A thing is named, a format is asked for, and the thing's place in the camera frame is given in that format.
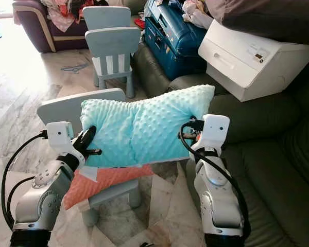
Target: marble floor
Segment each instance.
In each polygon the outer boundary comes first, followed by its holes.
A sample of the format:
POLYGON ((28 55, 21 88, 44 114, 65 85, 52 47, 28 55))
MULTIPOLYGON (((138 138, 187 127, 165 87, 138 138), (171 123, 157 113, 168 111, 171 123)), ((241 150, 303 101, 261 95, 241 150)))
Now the marble floor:
MULTIPOLYGON (((98 88, 93 85, 88 50, 40 54, 23 28, 14 25, 12 19, 0 19, 0 29, 3 34, 0 39, 1 186, 4 166, 15 150, 44 129, 36 115, 41 102, 98 88), (61 70, 82 64, 87 66, 77 74, 61 70)), ((118 80, 111 80, 107 86, 126 88, 118 80)), ((137 82, 135 95, 131 100, 146 98, 137 82)), ((55 154, 46 141, 36 140, 19 155, 11 170, 36 173, 53 157, 55 154)), ((99 208, 96 227, 86 227, 76 207, 62 209, 49 246, 137 247, 144 241, 155 246, 202 246, 201 221, 187 190, 183 170, 179 165, 168 170, 165 167, 154 168, 156 175, 141 179, 144 203, 139 209, 127 208, 126 198, 115 199, 99 208)), ((10 235, 0 204, 0 247, 8 246, 10 235)))

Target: orange pillow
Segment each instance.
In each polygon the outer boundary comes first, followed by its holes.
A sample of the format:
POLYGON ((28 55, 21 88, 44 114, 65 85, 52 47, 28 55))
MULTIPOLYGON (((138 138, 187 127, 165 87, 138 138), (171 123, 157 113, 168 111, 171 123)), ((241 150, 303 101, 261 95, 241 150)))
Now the orange pillow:
POLYGON ((121 184, 142 176, 153 175, 153 172, 150 165, 144 165, 143 167, 101 168, 97 169, 97 182, 79 174, 79 170, 76 170, 74 174, 70 189, 63 198, 64 209, 69 209, 112 185, 121 184))

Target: dark green sofa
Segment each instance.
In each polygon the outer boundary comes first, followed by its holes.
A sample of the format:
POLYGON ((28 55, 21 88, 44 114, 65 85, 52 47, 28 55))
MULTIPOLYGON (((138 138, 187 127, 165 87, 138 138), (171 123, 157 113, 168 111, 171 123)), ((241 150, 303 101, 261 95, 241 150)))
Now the dark green sofa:
MULTIPOLYGON (((222 157, 248 204, 246 246, 309 247, 309 64, 282 93, 243 103, 217 95, 209 113, 231 120, 222 157)), ((185 171, 199 208, 195 164, 185 171)))

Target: light blue pillow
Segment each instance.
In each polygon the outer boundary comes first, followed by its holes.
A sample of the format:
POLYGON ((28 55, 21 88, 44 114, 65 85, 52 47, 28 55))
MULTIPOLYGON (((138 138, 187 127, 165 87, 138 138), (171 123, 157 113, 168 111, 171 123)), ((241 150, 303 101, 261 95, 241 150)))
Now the light blue pillow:
POLYGON ((88 148, 102 150, 86 165, 128 167, 187 158, 177 134, 191 116, 202 119, 208 113, 214 89, 193 86, 131 103, 85 100, 80 117, 83 130, 97 128, 88 148))

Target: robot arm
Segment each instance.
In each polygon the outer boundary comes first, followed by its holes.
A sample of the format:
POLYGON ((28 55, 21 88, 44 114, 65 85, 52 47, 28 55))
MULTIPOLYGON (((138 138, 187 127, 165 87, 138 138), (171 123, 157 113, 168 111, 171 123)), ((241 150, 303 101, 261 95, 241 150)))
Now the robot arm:
POLYGON ((72 142, 71 123, 53 122, 46 128, 49 144, 59 155, 35 176, 31 189, 20 198, 15 211, 11 246, 47 247, 75 169, 84 165, 88 155, 100 153, 86 151, 95 135, 95 127, 81 132, 72 142))
POLYGON ((239 198, 235 195, 233 187, 241 192, 236 183, 232 185, 233 180, 219 157, 229 118, 208 114, 203 121, 191 121, 186 126, 201 131, 198 141, 187 148, 196 163, 194 185, 200 198, 206 243, 211 247, 244 246, 250 230, 247 207, 243 195, 237 194, 239 198))

